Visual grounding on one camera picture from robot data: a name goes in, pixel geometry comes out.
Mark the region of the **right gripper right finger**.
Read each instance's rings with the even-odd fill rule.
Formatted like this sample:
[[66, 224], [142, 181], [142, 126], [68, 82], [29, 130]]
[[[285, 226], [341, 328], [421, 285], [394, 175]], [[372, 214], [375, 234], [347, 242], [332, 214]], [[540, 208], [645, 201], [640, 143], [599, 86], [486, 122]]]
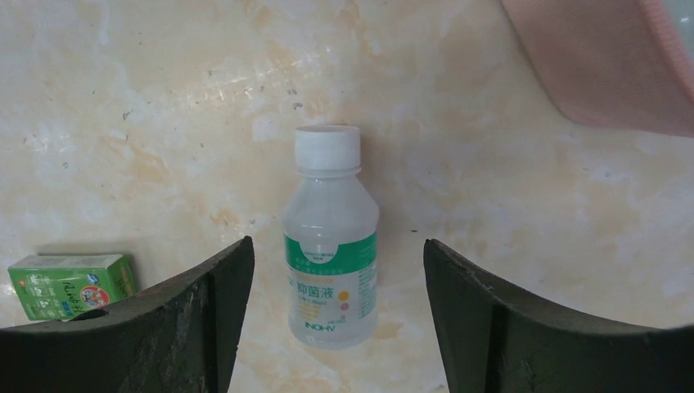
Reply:
[[426, 290], [452, 392], [690, 392], [692, 326], [658, 329], [559, 305], [435, 239]]

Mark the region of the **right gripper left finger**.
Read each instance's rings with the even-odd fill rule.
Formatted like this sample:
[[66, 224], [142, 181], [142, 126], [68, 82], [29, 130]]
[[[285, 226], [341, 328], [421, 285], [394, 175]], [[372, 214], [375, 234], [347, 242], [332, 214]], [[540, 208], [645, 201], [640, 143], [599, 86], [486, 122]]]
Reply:
[[134, 296], [1, 331], [4, 392], [225, 392], [255, 267], [250, 237]]

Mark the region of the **clear bottle green label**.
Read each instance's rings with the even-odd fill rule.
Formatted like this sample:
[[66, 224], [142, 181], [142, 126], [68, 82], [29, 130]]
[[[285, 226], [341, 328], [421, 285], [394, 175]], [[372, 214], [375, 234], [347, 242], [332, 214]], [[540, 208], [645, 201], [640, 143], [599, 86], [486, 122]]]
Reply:
[[358, 128], [295, 131], [299, 184], [282, 216], [290, 285], [288, 323], [302, 343], [341, 350], [377, 326], [379, 208], [358, 178]]

